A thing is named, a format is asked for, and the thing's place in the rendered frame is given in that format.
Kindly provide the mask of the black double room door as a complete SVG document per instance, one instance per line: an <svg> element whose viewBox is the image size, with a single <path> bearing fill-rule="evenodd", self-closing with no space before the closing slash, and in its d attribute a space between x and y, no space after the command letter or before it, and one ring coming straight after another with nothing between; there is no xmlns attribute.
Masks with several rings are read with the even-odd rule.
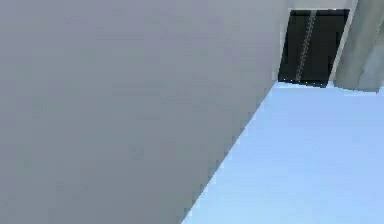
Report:
<svg viewBox="0 0 384 224"><path fill-rule="evenodd" d="M278 81L325 88L349 12L349 9L292 9Z"/></svg>

